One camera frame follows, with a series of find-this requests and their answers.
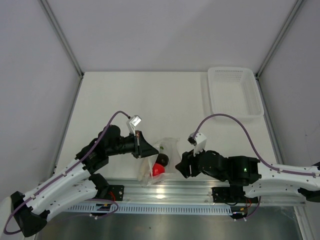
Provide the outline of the black round food item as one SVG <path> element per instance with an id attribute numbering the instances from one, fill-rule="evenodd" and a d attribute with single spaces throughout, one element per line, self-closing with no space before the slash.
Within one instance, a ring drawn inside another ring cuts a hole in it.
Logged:
<path id="1" fill-rule="evenodd" d="M 169 164 L 169 157 L 164 153 L 159 153 L 156 159 L 156 163 L 166 167 Z"/>

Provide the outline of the white daikon radish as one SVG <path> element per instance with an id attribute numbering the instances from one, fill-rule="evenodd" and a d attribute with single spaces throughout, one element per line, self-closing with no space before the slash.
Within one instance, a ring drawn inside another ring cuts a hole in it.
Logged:
<path id="1" fill-rule="evenodd" d="M 164 153 L 165 149 L 163 145 L 159 145 L 157 149 L 159 151 L 159 154 Z M 165 169 L 165 172 L 160 175 L 151 176 L 152 168 L 156 163 L 157 157 L 158 157 L 158 154 L 152 155 L 150 157 L 144 158 L 143 161 L 141 162 L 141 165 L 137 174 L 137 180 L 142 186 L 153 185 L 165 178 L 166 169 Z"/>

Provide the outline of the clear zip top bag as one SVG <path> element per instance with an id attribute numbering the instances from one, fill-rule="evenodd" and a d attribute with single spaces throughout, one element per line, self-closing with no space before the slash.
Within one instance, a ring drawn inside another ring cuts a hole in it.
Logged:
<path id="1" fill-rule="evenodd" d="M 178 138 L 165 137 L 153 145 L 158 150 L 158 154 L 144 158 L 141 162 L 137 174 L 137 180 L 141 186 L 150 186 L 160 181 L 171 181 L 177 178 L 176 165 L 181 161 L 178 142 Z"/>

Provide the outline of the red tomato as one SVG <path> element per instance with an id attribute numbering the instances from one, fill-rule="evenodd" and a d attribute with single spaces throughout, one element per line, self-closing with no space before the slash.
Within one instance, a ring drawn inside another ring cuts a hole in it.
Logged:
<path id="1" fill-rule="evenodd" d="M 155 177 L 165 172 L 165 167 L 159 163 L 155 163 L 152 167 L 151 176 Z"/>

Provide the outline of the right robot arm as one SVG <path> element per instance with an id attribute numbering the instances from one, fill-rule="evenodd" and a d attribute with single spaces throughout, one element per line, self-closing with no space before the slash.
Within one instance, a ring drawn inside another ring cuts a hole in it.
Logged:
<path id="1" fill-rule="evenodd" d="M 204 174 L 229 186 L 214 187 L 214 202 L 241 203 L 244 199 L 264 196 L 303 196 L 308 202 L 320 201 L 320 167 L 294 168 L 267 166 L 248 156 L 224 157 L 213 150 L 194 154 L 184 152 L 175 168 L 187 179 Z"/>

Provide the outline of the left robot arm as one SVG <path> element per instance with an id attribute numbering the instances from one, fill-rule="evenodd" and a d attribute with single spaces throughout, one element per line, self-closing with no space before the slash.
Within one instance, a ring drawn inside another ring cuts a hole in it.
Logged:
<path id="1" fill-rule="evenodd" d="M 11 217 L 24 237 L 40 232 L 57 214 L 82 201 L 107 200 L 110 185 L 97 171 L 116 155 L 131 154 L 135 159 L 158 154 L 141 131 L 121 136 L 116 125 L 107 125 L 96 138 L 78 152 L 60 173 L 36 188 L 11 194 Z"/>

